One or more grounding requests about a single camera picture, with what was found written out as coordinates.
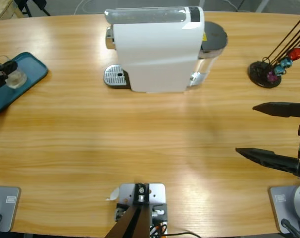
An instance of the red capsule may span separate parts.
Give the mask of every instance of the red capsule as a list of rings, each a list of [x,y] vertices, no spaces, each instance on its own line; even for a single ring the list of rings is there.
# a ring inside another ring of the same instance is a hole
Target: red capsule
[[[292,61],[298,60],[300,58],[300,47],[294,47],[293,49],[289,50],[287,55]]]

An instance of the wooden crate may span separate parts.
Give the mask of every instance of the wooden crate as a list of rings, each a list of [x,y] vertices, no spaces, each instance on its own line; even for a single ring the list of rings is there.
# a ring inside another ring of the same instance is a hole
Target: wooden crate
[[[13,0],[0,0],[0,20],[23,17],[22,12]]]

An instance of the black stand base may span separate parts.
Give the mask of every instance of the black stand base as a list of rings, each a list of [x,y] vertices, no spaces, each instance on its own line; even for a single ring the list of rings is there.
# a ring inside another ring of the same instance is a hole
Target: black stand base
[[[247,74],[252,82],[263,88],[274,88],[281,83],[281,76],[275,82],[269,82],[267,75],[273,71],[273,67],[265,62],[255,62],[247,70]]]

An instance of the label sticker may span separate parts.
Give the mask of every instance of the label sticker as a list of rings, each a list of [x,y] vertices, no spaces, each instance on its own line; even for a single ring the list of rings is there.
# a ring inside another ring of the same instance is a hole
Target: label sticker
[[[204,32],[203,41],[207,41],[207,35],[206,35],[206,32]]]
[[[6,199],[6,203],[16,203],[17,197],[14,196],[8,196]]]
[[[275,200],[277,202],[285,202],[286,199],[285,199],[285,195],[284,194],[281,194],[281,195],[275,195]]]

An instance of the floor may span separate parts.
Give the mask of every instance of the floor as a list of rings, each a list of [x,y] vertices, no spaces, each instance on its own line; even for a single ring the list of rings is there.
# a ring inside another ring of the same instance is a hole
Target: floor
[[[47,0],[46,10],[53,16],[103,13],[107,8],[195,6],[199,0]],[[204,11],[235,11],[242,0],[205,0]],[[240,11],[255,11],[261,0],[245,0]],[[28,6],[33,16],[45,16],[32,1]],[[300,0],[270,0],[263,12],[300,15]]]

